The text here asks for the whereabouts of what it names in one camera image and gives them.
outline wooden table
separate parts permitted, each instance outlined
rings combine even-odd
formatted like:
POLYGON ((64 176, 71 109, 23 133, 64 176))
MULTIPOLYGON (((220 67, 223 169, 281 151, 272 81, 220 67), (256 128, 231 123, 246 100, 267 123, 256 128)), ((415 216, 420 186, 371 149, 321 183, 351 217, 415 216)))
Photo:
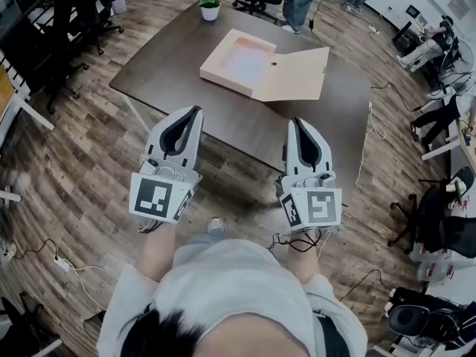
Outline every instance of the wooden table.
POLYGON ((215 22, 205 22, 194 4, 145 44, 109 85, 125 96, 147 131, 154 123, 141 103, 165 114, 198 105, 205 114, 205 133, 278 171, 284 167, 288 118, 301 117, 329 143, 337 185, 349 204, 369 112, 370 86, 363 73, 330 54, 320 100, 261 103, 199 76, 202 63, 232 28, 273 42, 277 53, 316 48, 269 22, 225 7, 215 22))

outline laminate floor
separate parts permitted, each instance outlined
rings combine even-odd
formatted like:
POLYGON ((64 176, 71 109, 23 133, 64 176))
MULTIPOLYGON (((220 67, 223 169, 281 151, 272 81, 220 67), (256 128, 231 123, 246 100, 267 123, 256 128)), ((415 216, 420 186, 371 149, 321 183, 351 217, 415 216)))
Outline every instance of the laminate floor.
MULTIPOLYGON (((126 0, 127 11, 114 18, 125 32, 101 40, 103 56, 93 48, 82 55, 90 68, 70 81, 81 98, 67 94, 57 98, 51 118, 55 130, 48 132, 21 115, 0 163, 1 185, 10 184, 22 195, 22 202, 1 210, 1 235, 16 242, 17 255, 51 238, 58 254, 78 268, 98 265, 118 276, 125 263, 135 261, 144 237, 129 217, 128 191, 146 134, 108 83, 147 40, 194 2, 126 0)), ((309 29, 301 36, 330 46, 331 52, 356 65, 372 86, 393 82, 409 108, 421 105, 425 84, 390 58, 395 54, 389 42, 392 29, 369 10, 363 16, 343 11, 341 2, 323 1, 315 16, 318 36, 309 29), (370 24, 382 34, 370 35, 370 24)), ((223 6, 230 7, 231 0, 224 0, 223 6)), ((309 17, 317 6, 315 0, 309 17)), ((48 115, 47 97, 40 94, 35 101, 38 110, 48 115)), ((389 205, 406 202, 410 193, 421 196, 425 187, 418 179, 443 176, 434 161, 420 160, 422 149, 408 131, 408 121, 416 114, 407 111, 399 95, 391 88, 373 89, 372 104, 368 129, 380 125, 387 137, 380 140, 374 132, 368 133, 353 200, 344 209, 341 229, 330 235, 321 255, 322 271, 338 298, 374 268, 382 270, 389 286, 418 286, 415 266, 403 254, 403 246, 387 247, 387 241, 404 227, 402 216, 391 213, 389 205)), ((274 197, 276 172, 207 137, 199 150, 198 171, 203 180, 178 224, 179 245, 203 232, 211 216, 223 217, 232 237, 264 246, 270 245, 274 232, 285 231, 274 197)), ((283 246, 274 249, 278 259, 285 251, 283 246)), ((89 293, 107 306, 114 280, 97 269, 79 274, 89 293)), ((54 263, 50 242, 40 254, 11 260, 0 271, 1 295, 19 304, 21 290, 44 303, 42 320, 71 353, 95 355, 95 342, 85 334, 83 320, 100 307, 86 296, 74 272, 64 272, 54 263)), ((375 273, 344 300, 361 319, 371 342, 392 340, 383 315, 386 301, 387 292, 375 273)))

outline socket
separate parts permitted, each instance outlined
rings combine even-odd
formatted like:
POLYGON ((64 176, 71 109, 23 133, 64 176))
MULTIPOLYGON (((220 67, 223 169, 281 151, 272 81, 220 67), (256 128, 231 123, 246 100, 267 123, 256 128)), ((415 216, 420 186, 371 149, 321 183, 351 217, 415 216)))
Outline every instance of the socket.
POLYGON ((54 262, 66 272, 71 269, 70 265, 63 258, 55 257, 54 262))

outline open box lid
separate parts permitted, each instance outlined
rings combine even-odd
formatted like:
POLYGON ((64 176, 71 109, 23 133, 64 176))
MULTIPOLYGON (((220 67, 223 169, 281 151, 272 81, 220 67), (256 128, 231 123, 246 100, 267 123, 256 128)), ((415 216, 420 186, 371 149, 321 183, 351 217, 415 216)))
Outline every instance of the open box lid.
POLYGON ((319 99, 329 48, 275 50, 275 44, 232 29, 203 63, 200 77, 263 102, 319 99))

